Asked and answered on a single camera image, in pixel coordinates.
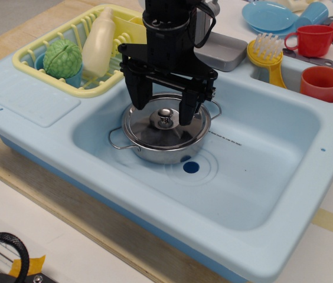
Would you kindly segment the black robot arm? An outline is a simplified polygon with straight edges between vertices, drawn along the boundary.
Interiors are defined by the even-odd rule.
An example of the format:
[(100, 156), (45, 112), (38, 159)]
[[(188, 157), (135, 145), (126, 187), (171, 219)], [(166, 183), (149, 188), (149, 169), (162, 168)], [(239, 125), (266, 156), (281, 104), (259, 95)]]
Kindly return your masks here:
[(194, 54), (204, 46), (216, 15), (204, 1), (146, 1), (142, 21), (146, 44), (121, 44), (120, 70), (132, 104), (143, 109), (159, 84), (182, 93), (179, 123), (189, 125), (215, 92), (218, 74)]

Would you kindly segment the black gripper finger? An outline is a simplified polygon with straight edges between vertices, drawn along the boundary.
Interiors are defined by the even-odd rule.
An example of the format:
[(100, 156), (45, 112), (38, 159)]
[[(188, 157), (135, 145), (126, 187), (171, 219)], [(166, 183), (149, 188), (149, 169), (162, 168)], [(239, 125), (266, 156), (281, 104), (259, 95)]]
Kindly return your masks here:
[(132, 104), (138, 110), (142, 110), (152, 98), (152, 82), (146, 75), (136, 74), (131, 70), (125, 70), (124, 75)]
[(185, 89), (182, 92), (179, 103), (179, 123), (182, 126), (190, 125), (194, 114), (197, 113), (201, 104), (205, 101), (205, 94), (202, 91)]

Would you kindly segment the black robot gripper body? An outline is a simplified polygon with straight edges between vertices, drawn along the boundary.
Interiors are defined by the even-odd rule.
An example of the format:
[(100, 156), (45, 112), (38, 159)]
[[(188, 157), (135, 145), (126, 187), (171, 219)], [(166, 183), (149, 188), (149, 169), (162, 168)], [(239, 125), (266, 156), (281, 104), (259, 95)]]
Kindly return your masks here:
[(162, 22), (145, 17), (146, 43), (121, 44), (121, 71), (146, 75), (154, 83), (183, 92), (202, 91), (212, 100), (217, 72), (194, 54), (195, 18)]

